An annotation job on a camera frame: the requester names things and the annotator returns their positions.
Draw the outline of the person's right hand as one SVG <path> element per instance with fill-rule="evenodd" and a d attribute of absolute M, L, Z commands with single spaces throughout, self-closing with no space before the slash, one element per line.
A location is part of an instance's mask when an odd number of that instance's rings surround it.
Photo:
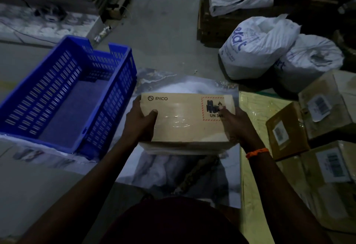
<path fill-rule="evenodd" d="M 245 153 L 264 148 L 265 145 L 260 139 L 248 114 L 240 107 L 236 107 L 234 115 L 234 120 L 222 122 L 230 141 L 239 143 Z"/>

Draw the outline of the brown cardboard box with red label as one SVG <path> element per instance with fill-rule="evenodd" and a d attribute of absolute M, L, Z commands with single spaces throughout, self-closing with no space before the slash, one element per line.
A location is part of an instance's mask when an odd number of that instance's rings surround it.
<path fill-rule="evenodd" d="M 140 106 L 145 116 L 158 111 L 151 141 L 139 143 L 148 154 L 219 155 L 238 144 L 219 110 L 235 113 L 231 94 L 142 93 Z"/>

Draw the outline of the person's left forearm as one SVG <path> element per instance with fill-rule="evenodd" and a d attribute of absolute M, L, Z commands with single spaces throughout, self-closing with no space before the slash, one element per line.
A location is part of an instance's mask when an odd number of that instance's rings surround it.
<path fill-rule="evenodd" d="M 105 157 L 53 204 L 17 244 L 81 244 L 139 139 L 122 136 Z"/>

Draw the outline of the person's right forearm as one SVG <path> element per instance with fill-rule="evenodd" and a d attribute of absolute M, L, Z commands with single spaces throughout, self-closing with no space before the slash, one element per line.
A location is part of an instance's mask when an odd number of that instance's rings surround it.
<path fill-rule="evenodd" d="M 270 153 L 260 153 L 248 162 L 275 244 L 332 244 Z"/>

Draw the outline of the orange thread wristband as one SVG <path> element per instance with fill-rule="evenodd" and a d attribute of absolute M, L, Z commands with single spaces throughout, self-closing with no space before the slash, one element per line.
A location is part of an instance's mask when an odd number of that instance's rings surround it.
<path fill-rule="evenodd" d="M 267 148 L 260 148 L 251 152 L 246 153 L 246 158 L 249 160 L 251 157 L 258 156 L 260 153 L 269 153 Z"/>

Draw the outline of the small brown cardboard box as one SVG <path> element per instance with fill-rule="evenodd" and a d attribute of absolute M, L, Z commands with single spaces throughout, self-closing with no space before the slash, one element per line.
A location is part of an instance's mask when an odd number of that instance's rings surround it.
<path fill-rule="evenodd" d="M 269 146 L 275 161 L 309 151 L 299 102 L 291 102 L 266 121 Z"/>

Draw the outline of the marble pattern plastic sheet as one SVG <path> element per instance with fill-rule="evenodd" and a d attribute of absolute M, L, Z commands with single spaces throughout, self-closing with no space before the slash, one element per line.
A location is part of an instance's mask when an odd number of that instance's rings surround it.
<path fill-rule="evenodd" d="M 139 68 L 136 89 L 125 113 L 131 108 L 133 99 L 144 92 L 231 94 L 235 105 L 238 105 L 239 96 L 235 83 Z M 54 154 L 43 147 L 25 146 L 0 138 L 0 157 L 4 154 L 23 164 L 39 165 L 41 173 L 46 167 L 85 175 L 97 164 Z M 240 145 L 219 156 L 173 155 L 172 152 L 154 155 L 138 145 L 116 182 L 145 188 L 162 196 L 172 194 L 205 198 L 216 204 L 240 208 Z"/>

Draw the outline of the white printed plastic sack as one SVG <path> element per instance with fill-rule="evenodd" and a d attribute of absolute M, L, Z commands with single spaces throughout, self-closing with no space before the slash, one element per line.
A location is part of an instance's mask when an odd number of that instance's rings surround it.
<path fill-rule="evenodd" d="M 288 52 L 301 26 L 278 17 L 250 17 L 242 21 L 219 49 L 231 80 L 257 79 Z"/>

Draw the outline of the yellow wrapped flat package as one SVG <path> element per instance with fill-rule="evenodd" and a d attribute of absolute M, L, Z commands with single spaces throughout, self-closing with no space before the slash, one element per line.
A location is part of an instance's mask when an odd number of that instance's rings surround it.
<path fill-rule="evenodd" d="M 254 128 L 267 148 L 270 148 L 266 121 L 282 108 L 291 103 L 276 96 L 265 96 L 251 92 L 239 92 L 239 106 L 250 117 Z M 240 231 L 249 244 L 275 244 L 270 233 L 263 211 L 260 194 L 249 162 L 242 148 L 240 155 L 241 172 L 241 211 Z M 309 207 L 312 213 L 321 211 L 317 200 L 313 198 L 310 186 L 306 181 L 302 163 L 299 157 L 288 158 L 278 165 L 287 169 L 287 179 L 292 187 Z"/>

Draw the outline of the blue perforated plastic crate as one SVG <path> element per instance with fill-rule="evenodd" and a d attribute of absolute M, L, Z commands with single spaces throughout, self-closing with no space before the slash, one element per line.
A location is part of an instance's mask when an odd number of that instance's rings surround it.
<path fill-rule="evenodd" d="M 0 135 L 99 161 L 137 83 L 131 47 L 67 35 L 0 105 Z"/>

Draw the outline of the dark wooden pallet stack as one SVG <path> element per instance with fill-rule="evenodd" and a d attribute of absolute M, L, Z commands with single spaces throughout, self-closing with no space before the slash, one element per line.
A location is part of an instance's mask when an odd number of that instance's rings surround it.
<path fill-rule="evenodd" d="M 209 0 L 200 0 L 197 23 L 197 40 L 210 48 L 220 48 L 235 28 L 250 17 L 277 17 L 278 7 L 238 9 L 213 17 L 209 11 Z"/>

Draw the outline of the plain white plastic sack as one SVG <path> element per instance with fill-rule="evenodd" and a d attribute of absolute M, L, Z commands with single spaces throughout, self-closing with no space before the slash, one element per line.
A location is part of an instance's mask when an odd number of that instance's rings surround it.
<path fill-rule="evenodd" d="M 299 93 L 325 72 L 339 70 L 344 62 L 341 49 L 330 39 L 300 34 L 289 51 L 274 64 L 279 84 Z"/>

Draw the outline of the large labelled cardboard box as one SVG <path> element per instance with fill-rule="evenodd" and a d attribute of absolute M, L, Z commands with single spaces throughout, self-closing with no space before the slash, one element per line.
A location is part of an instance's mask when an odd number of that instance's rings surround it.
<path fill-rule="evenodd" d="M 328 71 L 305 87 L 298 98 L 312 144 L 356 143 L 356 73 Z"/>

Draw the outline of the person's dark red shirt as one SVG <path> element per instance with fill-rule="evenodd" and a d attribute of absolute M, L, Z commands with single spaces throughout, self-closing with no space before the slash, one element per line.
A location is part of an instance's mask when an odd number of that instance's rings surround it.
<path fill-rule="evenodd" d="M 187 197 L 148 199 L 125 211 L 100 244 L 249 244 L 208 203 Z"/>

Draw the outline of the cardboard box with barcode sticker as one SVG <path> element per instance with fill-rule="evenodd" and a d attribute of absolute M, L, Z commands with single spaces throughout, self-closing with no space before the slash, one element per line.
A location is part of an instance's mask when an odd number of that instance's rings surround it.
<path fill-rule="evenodd" d="M 356 143 L 337 140 L 302 153 L 301 161 L 317 183 L 356 184 Z"/>

